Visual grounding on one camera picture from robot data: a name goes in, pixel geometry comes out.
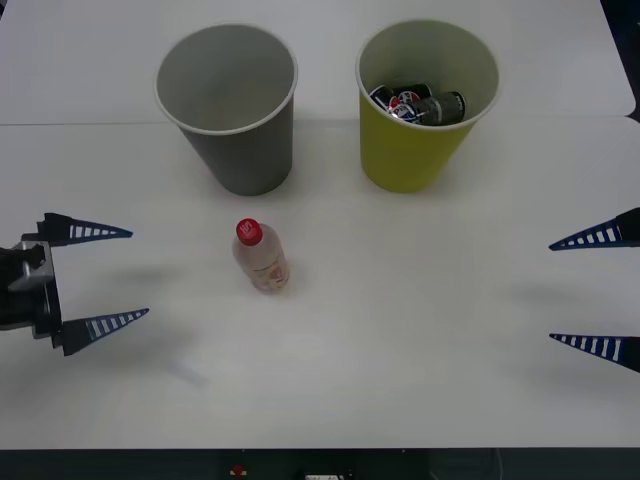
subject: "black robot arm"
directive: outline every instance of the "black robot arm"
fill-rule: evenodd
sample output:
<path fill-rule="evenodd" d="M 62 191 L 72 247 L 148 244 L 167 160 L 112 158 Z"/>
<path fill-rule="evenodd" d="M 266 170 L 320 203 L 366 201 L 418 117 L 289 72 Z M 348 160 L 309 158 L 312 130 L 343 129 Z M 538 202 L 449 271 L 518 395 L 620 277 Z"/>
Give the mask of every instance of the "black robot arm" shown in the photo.
<path fill-rule="evenodd" d="M 46 213 L 37 233 L 22 235 L 11 249 L 0 248 L 0 330 L 31 327 L 33 338 L 51 338 L 65 356 L 105 338 L 149 309 L 63 322 L 52 247 L 129 238 L 128 230 Z"/>

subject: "cup rim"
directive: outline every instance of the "cup rim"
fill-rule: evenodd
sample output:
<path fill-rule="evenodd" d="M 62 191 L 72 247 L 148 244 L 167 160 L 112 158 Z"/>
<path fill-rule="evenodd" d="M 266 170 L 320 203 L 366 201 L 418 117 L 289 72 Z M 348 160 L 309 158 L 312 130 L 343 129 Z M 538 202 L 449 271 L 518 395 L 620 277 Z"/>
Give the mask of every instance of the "cup rim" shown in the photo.
<path fill-rule="evenodd" d="M 468 118 L 467 120 L 464 120 L 463 122 L 455 123 L 453 125 L 443 125 L 443 126 L 416 125 L 415 123 L 409 123 L 409 122 L 405 122 L 404 120 L 400 120 L 399 118 L 395 118 L 392 115 L 386 115 L 380 109 L 380 107 L 373 102 L 373 100 L 369 96 L 369 92 L 367 92 L 367 90 L 364 88 L 364 84 L 362 83 L 362 77 L 360 75 L 360 59 L 362 58 L 362 54 L 364 53 L 364 50 L 367 48 L 367 46 L 371 43 L 371 41 L 375 37 L 380 35 L 385 30 L 388 30 L 388 29 L 390 29 L 392 27 L 397 27 L 398 25 L 403 25 L 405 23 L 414 23 L 414 22 L 442 23 L 442 24 L 449 25 L 449 26 L 452 26 L 452 27 L 455 27 L 455 28 L 459 28 L 460 30 L 464 30 L 469 35 L 474 37 L 478 42 L 480 42 L 482 45 L 484 45 L 484 47 L 489 51 L 489 53 L 491 54 L 491 57 L 493 58 L 493 61 L 496 64 L 496 69 L 498 71 L 498 85 L 496 85 L 496 92 L 495 92 L 495 94 L 493 96 L 493 99 L 478 114 L 476 114 L 475 116 L 473 116 L 471 118 Z M 412 128 L 414 130 L 423 131 L 423 132 L 446 132 L 446 131 L 451 131 L 451 130 L 459 130 L 461 128 L 465 128 L 465 127 L 468 127 L 468 126 L 473 125 L 474 123 L 476 123 L 479 119 L 481 119 L 487 113 L 489 113 L 489 111 L 494 107 L 494 105 L 498 101 L 498 98 L 500 97 L 500 95 L 502 93 L 502 77 L 503 77 L 503 70 L 502 70 L 502 66 L 500 65 L 500 60 L 499 60 L 498 56 L 496 55 L 495 50 L 490 46 L 489 42 L 487 42 L 482 36 L 480 36 L 480 35 L 478 35 L 476 33 L 473 33 L 471 31 L 467 30 L 466 28 L 461 27 L 460 25 L 456 25 L 455 23 L 447 22 L 446 20 L 440 20 L 440 19 L 437 19 L 437 18 L 429 18 L 429 17 L 411 18 L 411 19 L 401 20 L 399 22 L 393 22 L 391 24 L 388 24 L 385 27 L 377 30 L 376 32 L 373 33 L 373 35 L 371 35 L 369 38 L 367 38 L 367 40 L 362 44 L 362 47 L 360 47 L 360 50 L 358 51 L 358 56 L 356 58 L 356 81 L 358 82 L 358 89 L 360 90 L 360 94 L 365 98 L 365 100 L 369 103 L 369 105 L 371 105 L 374 108 L 374 110 L 376 112 L 378 112 L 380 115 L 383 115 L 385 118 L 388 118 L 392 122 L 395 122 L 395 123 L 397 123 L 399 125 L 403 125 L 403 126 L 405 126 L 407 128 Z"/>
<path fill-rule="evenodd" d="M 275 38 L 278 42 L 280 42 L 280 44 L 284 47 L 284 49 L 289 53 L 289 56 L 291 57 L 291 62 L 293 63 L 293 79 L 291 81 L 291 88 L 289 89 L 289 92 L 287 93 L 287 96 L 284 98 L 282 103 L 280 103 L 280 105 L 278 105 L 269 115 L 267 115 L 264 118 L 261 118 L 257 122 L 253 122 L 253 123 L 251 123 L 249 125 L 245 125 L 244 127 L 234 128 L 234 129 L 231 129 L 231 130 L 205 130 L 205 129 L 202 129 L 202 128 L 192 127 L 191 125 L 188 125 L 188 124 L 178 120 L 173 115 L 171 115 L 171 113 L 169 113 L 169 111 L 163 105 L 162 100 L 160 99 L 160 95 L 158 94 L 158 76 L 160 75 L 160 70 L 162 69 L 162 66 L 164 65 L 164 62 L 167 59 L 167 57 L 169 56 L 169 54 L 180 43 L 182 43 L 187 38 L 189 38 L 189 37 L 191 37 L 193 35 L 197 35 L 198 33 L 202 32 L 204 30 L 210 30 L 210 29 L 217 28 L 217 27 L 249 27 L 249 28 L 252 28 L 254 30 L 259 30 L 262 33 L 266 33 L 267 35 Z M 180 37 L 177 41 L 175 41 L 169 47 L 169 49 L 167 50 L 167 53 L 165 53 L 165 55 L 162 57 L 162 61 L 160 62 L 160 65 L 156 69 L 156 74 L 154 76 L 154 81 L 153 81 L 153 94 L 154 94 L 154 97 L 155 97 L 155 100 L 156 100 L 156 104 L 158 105 L 160 110 L 162 110 L 162 113 L 164 113 L 164 115 L 169 120 L 171 120 L 173 123 L 178 125 L 180 128 L 182 128 L 184 130 L 187 130 L 189 132 L 192 132 L 192 133 L 198 133 L 200 135 L 208 135 L 208 136 L 216 136 L 216 137 L 220 136 L 221 137 L 221 136 L 237 135 L 239 133 L 248 132 L 249 130 L 254 130 L 254 129 L 264 125 L 265 123 L 267 123 L 269 120 L 271 120 L 276 115 L 278 115 L 278 113 L 280 113 L 282 111 L 282 109 L 284 109 L 289 104 L 289 102 L 293 98 L 293 93 L 295 92 L 297 85 L 298 85 L 298 61 L 296 60 L 296 57 L 293 54 L 293 51 L 291 50 L 289 45 L 284 40 L 282 40 L 282 38 L 280 38 L 278 35 L 270 32 L 270 31 L 268 31 L 268 30 L 266 30 L 266 29 L 264 29 L 262 27 L 259 27 L 258 25 L 252 24 L 252 23 L 220 22 L 220 23 L 214 23 L 213 25 L 208 25 L 206 27 L 202 27 L 202 28 L 200 28 L 198 30 L 194 30 L 193 32 L 190 32 L 190 33 L 186 34 L 185 36 Z"/>

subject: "red bottle cap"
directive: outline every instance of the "red bottle cap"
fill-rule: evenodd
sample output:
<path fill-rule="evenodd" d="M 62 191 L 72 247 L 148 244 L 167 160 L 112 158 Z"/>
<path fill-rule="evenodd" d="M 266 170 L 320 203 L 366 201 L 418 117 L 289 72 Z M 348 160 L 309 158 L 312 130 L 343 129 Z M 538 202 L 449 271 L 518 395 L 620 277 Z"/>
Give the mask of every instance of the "red bottle cap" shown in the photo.
<path fill-rule="evenodd" d="M 245 218 L 236 227 L 238 239 L 248 247 L 253 247 L 262 240 L 262 228 L 253 218 Z"/>

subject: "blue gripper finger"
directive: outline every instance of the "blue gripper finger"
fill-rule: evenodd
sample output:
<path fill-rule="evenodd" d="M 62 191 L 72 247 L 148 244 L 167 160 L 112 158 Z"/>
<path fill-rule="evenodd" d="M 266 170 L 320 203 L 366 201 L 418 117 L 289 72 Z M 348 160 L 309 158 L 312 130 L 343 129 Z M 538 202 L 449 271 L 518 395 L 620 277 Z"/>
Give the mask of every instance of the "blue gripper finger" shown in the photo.
<path fill-rule="evenodd" d="M 63 247 L 111 238 L 130 238 L 133 232 L 57 213 L 45 213 L 44 221 L 38 222 L 37 236 L 38 240 L 49 242 L 52 247 Z"/>
<path fill-rule="evenodd" d="M 640 246 L 640 208 L 635 208 L 618 215 L 613 220 L 563 238 L 549 248 L 558 251 L 638 246 Z"/>
<path fill-rule="evenodd" d="M 551 333 L 551 338 L 576 350 L 640 372 L 640 337 L 598 337 Z"/>
<path fill-rule="evenodd" d="M 149 313 L 148 308 L 130 312 L 80 318 L 62 323 L 62 349 L 69 356 L 130 325 Z"/>

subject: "paper cup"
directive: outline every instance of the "paper cup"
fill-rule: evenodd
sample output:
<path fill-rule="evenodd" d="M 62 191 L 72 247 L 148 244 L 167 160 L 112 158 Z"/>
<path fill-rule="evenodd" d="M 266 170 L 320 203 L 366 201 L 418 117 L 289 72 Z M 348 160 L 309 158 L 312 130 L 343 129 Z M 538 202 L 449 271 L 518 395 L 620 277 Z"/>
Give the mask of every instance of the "paper cup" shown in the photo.
<path fill-rule="evenodd" d="M 220 24 L 169 51 L 155 95 L 227 190 L 260 195 L 291 170 L 297 81 L 295 57 L 280 39 L 255 26 Z"/>
<path fill-rule="evenodd" d="M 436 20 L 406 21 L 376 33 L 358 54 L 356 78 L 362 168 L 392 192 L 417 192 L 433 182 L 500 90 L 498 61 L 489 47 L 467 30 Z M 460 92 L 467 104 L 464 121 L 413 125 L 388 115 L 369 97 L 380 85 L 416 83 L 435 92 Z"/>

